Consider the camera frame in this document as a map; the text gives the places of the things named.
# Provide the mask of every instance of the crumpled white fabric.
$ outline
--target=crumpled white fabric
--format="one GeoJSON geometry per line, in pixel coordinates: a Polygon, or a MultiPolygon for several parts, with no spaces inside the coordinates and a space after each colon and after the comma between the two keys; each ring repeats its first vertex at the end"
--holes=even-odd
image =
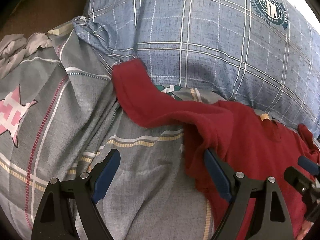
{"type": "Polygon", "coordinates": [[[21,61],[35,53],[39,47],[52,47],[44,33],[34,33],[27,40],[23,34],[6,35],[0,42],[0,79],[14,70],[21,61]]]}

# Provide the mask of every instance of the pink star pattern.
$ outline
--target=pink star pattern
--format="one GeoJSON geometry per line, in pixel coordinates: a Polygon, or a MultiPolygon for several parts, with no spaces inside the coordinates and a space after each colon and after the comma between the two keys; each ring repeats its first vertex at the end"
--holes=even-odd
{"type": "Polygon", "coordinates": [[[0,135],[9,131],[15,147],[18,147],[17,133],[20,120],[29,107],[36,103],[37,101],[32,100],[31,103],[21,104],[20,85],[10,92],[5,99],[0,100],[0,135]]]}

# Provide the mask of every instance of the clothing tag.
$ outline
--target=clothing tag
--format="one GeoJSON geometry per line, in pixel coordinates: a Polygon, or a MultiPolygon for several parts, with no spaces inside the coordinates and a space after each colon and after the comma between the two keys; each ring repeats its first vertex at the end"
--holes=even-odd
{"type": "Polygon", "coordinates": [[[264,119],[269,119],[270,120],[270,117],[268,114],[262,114],[260,115],[260,118],[261,118],[261,121],[263,121],[264,119]]]}

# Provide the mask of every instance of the blue gripper pad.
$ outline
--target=blue gripper pad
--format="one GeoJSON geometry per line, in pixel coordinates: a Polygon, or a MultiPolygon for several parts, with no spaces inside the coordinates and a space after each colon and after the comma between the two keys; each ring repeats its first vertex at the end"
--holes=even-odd
{"type": "Polygon", "coordinates": [[[206,166],[220,197],[230,203],[232,201],[230,181],[209,150],[205,150],[204,152],[204,165],[206,166]]]}
{"type": "Polygon", "coordinates": [[[105,197],[119,165],[120,153],[116,150],[94,184],[94,192],[91,197],[93,204],[97,204],[100,199],[105,197]]]}
{"type": "Polygon", "coordinates": [[[312,176],[318,176],[320,173],[319,166],[305,156],[298,158],[298,165],[309,172],[312,176]]]}

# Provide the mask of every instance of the red shirt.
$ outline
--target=red shirt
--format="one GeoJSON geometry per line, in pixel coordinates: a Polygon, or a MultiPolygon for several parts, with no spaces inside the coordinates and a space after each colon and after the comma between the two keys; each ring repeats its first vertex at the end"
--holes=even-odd
{"type": "MultiPolygon", "coordinates": [[[[262,121],[253,109],[240,103],[176,101],[157,90],[137,59],[114,66],[112,79],[120,105],[136,124],[146,128],[183,124],[186,174],[195,178],[197,190],[210,201],[216,228],[228,203],[219,197],[204,166],[203,153],[209,147],[235,171],[251,179],[276,179],[297,236],[306,207],[301,195],[284,180],[284,171],[294,166],[313,179],[297,160],[303,155],[319,162],[319,150],[304,125],[299,125],[296,134],[278,122],[262,121]]],[[[253,207],[254,200],[250,200],[238,240],[245,238],[253,207]]]]}

